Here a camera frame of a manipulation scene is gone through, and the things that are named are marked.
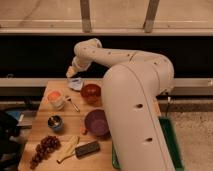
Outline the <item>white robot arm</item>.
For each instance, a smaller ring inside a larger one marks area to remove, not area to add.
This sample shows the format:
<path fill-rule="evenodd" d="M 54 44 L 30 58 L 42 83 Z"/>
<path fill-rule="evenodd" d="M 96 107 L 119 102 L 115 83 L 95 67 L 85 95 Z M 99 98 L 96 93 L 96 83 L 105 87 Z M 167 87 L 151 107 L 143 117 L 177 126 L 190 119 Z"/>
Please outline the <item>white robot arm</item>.
<path fill-rule="evenodd" d="M 121 171 L 175 171 L 155 103 L 172 87 L 171 61 L 157 53 L 105 49 L 96 38 L 77 43 L 74 53 L 69 77 L 93 62 L 109 68 L 101 97 Z"/>

